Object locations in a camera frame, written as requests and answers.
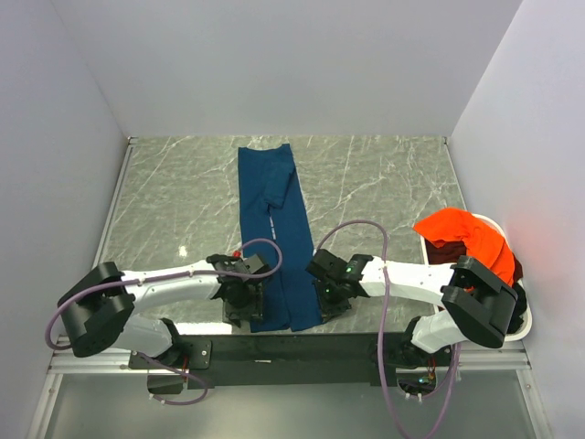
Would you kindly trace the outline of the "blue t shirt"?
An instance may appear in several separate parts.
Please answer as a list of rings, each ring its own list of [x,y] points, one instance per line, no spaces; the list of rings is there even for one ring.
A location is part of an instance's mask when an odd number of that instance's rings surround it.
[[[301,331],[320,325],[313,277],[306,271],[314,245],[291,147],[240,148],[238,173],[241,240],[269,239],[282,251],[282,266],[265,286],[263,319],[252,322],[250,330]]]

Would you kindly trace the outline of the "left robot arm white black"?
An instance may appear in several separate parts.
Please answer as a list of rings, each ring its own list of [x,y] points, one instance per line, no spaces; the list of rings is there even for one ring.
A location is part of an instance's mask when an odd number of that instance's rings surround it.
[[[143,313],[187,300],[223,303],[234,325],[262,319],[263,282],[271,270],[258,254],[248,258],[214,254],[181,267],[151,272],[121,271],[98,264],[58,301],[69,346],[78,358],[107,348],[141,352],[170,368],[190,353],[175,323]]]

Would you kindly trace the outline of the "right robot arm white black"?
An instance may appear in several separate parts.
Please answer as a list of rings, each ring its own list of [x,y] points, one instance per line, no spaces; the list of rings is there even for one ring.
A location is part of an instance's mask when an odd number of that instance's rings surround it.
[[[319,250],[306,271],[314,278],[324,317],[339,316],[357,297],[398,297],[439,307],[431,316],[413,317],[400,339],[383,348],[385,363],[402,369],[425,366],[433,354],[464,341],[502,347],[518,301],[512,286],[470,256],[426,265],[365,254],[344,261]]]

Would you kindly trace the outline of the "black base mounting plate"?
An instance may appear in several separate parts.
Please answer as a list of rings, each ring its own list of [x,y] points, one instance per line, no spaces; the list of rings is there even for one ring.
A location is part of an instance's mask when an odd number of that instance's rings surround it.
[[[397,386],[397,369],[447,367],[451,348],[437,353],[416,352],[407,348],[400,333],[384,334],[383,359],[387,383]],[[209,388],[247,385],[297,385],[359,383],[380,384],[378,374],[378,334],[309,334],[309,335],[217,335],[182,336],[178,354],[159,359],[167,366],[188,371],[202,379]],[[148,387],[155,394],[178,393],[176,375],[149,364],[132,353],[130,370],[148,370]]]

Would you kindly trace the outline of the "dark maroon garment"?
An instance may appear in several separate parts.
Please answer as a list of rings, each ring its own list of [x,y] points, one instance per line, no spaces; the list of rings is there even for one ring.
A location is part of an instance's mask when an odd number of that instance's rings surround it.
[[[436,247],[432,242],[425,241],[425,247],[431,265],[455,263],[467,253],[467,248],[462,241],[446,242],[441,247]]]

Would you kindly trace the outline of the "orange t shirt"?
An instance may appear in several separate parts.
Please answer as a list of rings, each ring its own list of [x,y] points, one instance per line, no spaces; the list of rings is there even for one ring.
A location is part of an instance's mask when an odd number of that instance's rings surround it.
[[[481,262],[506,284],[513,285],[516,259],[505,237],[471,212],[441,209],[417,222],[413,229],[442,253],[445,245],[459,242],[467,256]]]

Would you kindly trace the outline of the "black t shirt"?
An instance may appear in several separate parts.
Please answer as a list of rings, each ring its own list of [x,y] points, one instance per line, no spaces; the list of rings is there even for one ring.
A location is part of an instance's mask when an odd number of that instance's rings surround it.
[[[515,269],[513,273],[512,288],[517,294],[516,305],[511,316],[510,324],[507,329],[507,334],[515,334],[524,324],[524,313],[527,311],[527,296],[524,287],[520,284],[520,280],[524,277],[523,267],[520,261],[514,255]]]

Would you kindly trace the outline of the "white laundry basket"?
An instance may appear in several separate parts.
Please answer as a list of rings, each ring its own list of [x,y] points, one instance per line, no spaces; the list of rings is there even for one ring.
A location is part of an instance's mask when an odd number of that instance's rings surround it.
[[[424,241],[432,265],[455,263],[471,256],[499,276],[518,295],[507,334],[520,336],[529,330],[524,270],[503,229],[493,220],[467,210],[441,209],[417,222],[413,229]]]

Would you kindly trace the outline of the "aluminium frame rail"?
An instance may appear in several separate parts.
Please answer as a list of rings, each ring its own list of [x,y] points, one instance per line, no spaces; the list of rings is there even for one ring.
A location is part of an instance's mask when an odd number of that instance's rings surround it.
[[[115,215],[120,192],[122,191],[128,166],[133,156],[133,150],[138,138],[131,136],[128,138],[128,145],[122,161],[122,166],[116,180],[113,190],[112,201],[106,216],[101,238],[93,259],[92,265],[95,266],[101,261],[104,249],[111,236],[112,222]],[[129,354],[122,349],[109,349],[98,356],[85,359],[77,359],[70,350],[57,351],[51,355],[44,386],[41,391],[37,408],[33,420],[27,432],[27,438],[45,438],[48,432],[49,424],[58,400],[59,391],[62,381],[69,374],[113,374],[125,372]]]

